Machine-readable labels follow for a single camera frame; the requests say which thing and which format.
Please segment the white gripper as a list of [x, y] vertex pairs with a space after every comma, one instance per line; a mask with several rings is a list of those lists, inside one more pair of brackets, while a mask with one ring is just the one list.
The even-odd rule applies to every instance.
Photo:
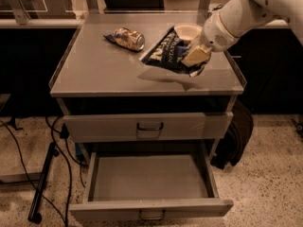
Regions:
[[181, 63], [186, 67], [191, 67], [206, 62], [210, 59], [211, 50], [214, 52], [225, 51], [238, 40], [223, 25], [220, 13], [214, 12], [203, 25], [200, 37], [201, 45], [191, 48]]

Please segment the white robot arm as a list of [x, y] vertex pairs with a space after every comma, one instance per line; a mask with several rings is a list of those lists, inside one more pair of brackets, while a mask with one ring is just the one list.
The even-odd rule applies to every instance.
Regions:
[[248, 31], [275, 19], [284, 20], [303, 44], [303, 0], [229, 0], [205, 20], [200, 41], [190, 45], [182, 63], [191, 67], [206, 62], [212, 52], [228, 49]]

